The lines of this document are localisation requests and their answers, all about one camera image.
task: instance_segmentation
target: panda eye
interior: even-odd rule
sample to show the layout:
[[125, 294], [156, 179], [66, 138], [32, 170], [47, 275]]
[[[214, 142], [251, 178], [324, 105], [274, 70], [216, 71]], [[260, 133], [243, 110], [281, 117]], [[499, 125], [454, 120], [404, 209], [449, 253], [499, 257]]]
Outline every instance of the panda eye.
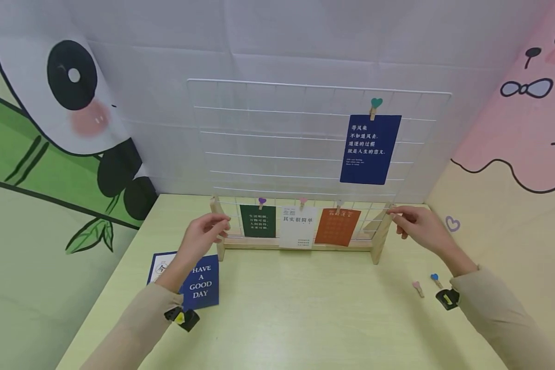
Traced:
[[49, 52], [47, 82], [61, 106], [68, 110], [83, 109], [95, 97], [95, 62], [82, 45], [63, 40]]

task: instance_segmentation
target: panda face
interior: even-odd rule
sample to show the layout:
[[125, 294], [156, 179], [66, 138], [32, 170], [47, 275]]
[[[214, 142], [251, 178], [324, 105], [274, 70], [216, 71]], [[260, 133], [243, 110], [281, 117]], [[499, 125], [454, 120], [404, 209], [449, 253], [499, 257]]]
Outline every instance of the panda face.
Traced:
[[0, 0], [0, 67], [37, 128], [75, 155], [101, 153], [128, 139], [61, 1], [34, 1], [37, 16], [23, 1]]

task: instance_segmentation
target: purple heart drawing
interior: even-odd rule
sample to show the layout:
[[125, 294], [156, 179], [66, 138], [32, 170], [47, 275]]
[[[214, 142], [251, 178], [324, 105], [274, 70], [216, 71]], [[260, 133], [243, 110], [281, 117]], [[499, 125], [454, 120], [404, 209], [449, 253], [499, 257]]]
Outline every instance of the purple heart drawing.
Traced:
[[454, 231], [460, 229], [460, 221], [453, 219], [452, 216], [446, 216], [446, 227], [451, 233], [454, 233]]

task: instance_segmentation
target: green card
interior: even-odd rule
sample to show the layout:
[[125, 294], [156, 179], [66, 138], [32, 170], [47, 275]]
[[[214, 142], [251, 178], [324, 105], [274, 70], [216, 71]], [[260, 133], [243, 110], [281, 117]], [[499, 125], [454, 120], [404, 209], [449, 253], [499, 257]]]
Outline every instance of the green card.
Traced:
[[241, 205], [246, 237], [276, 237], [276, 207]]

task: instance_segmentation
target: pink cartoon character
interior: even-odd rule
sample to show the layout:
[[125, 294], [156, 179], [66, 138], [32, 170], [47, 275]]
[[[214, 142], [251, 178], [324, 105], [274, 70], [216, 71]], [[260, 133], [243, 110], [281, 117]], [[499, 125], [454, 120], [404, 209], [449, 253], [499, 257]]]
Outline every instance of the pink cartoon character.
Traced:
[[472, 173], [501, 161], [524, 189], [555, 191], [555, 6], [452, 161]]

